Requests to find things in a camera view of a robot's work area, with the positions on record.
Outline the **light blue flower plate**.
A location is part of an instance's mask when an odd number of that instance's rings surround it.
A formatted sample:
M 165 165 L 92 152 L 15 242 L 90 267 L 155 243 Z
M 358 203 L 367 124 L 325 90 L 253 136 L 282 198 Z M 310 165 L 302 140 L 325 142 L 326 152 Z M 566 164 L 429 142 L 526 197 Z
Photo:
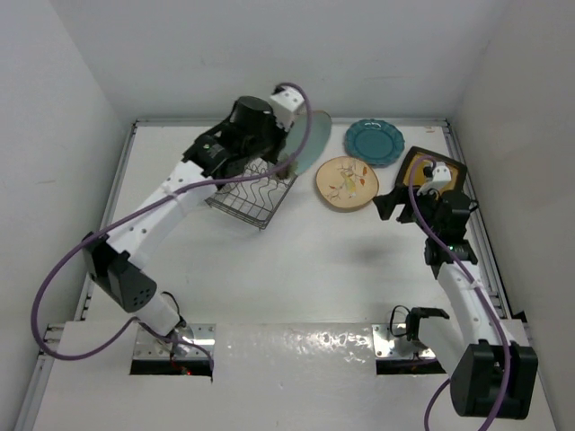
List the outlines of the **light blue flower plate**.
M 301 145 L 305 128 L 306 115 L 301 114 L 287 134 L 285 146 L 279 154 L 279 163 L 283 163 Z M 280 179 L 299 176 L 309 169 L 322 155 L 332 132 L 332 118 L 323 110 L 312 112 L 312 126 L 306 144 L 299 156 L 284 170 L 277 173 Z

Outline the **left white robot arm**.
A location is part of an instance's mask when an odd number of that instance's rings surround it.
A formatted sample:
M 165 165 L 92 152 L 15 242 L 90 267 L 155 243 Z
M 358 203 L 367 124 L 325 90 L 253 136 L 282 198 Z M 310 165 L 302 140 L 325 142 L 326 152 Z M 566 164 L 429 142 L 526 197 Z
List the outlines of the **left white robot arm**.
M 276 163 L 304 100 L 284 87 L 267 100 L 241 96 L 230 114 L 199 135 L 161 185 L 138 208 L 139 215 L 83 249 L 90 279 L 125 312 L 167 337 L 180 314 L 144 272 L 160 243 L 186 216 L 258 158 Z

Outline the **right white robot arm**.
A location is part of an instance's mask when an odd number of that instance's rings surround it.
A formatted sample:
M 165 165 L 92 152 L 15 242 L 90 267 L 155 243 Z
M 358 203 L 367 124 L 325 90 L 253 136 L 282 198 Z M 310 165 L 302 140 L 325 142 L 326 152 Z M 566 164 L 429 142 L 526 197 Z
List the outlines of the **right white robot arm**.
M 426 235 L 424 259 L 454 311 L 413 307 L 405 340 L 430 348 L 449 376 L 447 383 L 461 417 L 522 420 L 528 416 L 538 358 L 504 327 L 481 281 L 478 259 L 466 240 L 475 207 L 460 190 L 421 192 L 405 185 L 373 199 L 387 220 L 402 206 L 398 222 L 415 223 Z

